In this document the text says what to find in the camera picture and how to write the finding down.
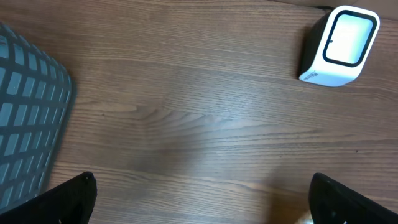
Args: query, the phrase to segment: beige object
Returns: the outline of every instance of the beige object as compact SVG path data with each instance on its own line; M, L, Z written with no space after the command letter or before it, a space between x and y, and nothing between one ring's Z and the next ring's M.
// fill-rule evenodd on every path
M311 212L308 211L299 220L297 220L297 222L295 222L294 224L313 224Z
M356 6L363 9L374 11L381 18L398 20L398 1L397 0L276 0L300 6L332 6L342 5Z

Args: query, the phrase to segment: wood grain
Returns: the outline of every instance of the wood grain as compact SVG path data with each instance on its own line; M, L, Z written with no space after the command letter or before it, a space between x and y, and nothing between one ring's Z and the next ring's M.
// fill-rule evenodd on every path
M398 212L398 22L361 76L297 80L324 11L270 1L1 1L79 95L50 187L94 172L92 223L294 223L322 172Z

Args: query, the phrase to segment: beige wall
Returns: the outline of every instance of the beige wall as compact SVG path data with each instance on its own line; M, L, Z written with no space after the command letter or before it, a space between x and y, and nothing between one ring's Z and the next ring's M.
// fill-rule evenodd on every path
M275 0L301 6L350 5L374 11L381 18L398 20L398 0Z

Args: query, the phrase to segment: white and black cube device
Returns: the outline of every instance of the white and black cube device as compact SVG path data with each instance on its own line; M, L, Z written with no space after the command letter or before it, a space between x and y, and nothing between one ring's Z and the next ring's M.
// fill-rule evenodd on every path
M330 87L355 80L379 27L376 13L352 6L323 16L307 37L300 80Z

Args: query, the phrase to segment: wooden surface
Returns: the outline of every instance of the wooden surface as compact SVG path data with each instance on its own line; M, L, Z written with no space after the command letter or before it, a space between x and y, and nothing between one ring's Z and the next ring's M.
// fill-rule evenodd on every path
M294 223L322 172L398 212L398 22L361 76L297 80L324 11L269 1L1 1L79 95L50 187L92 171L91 223Z

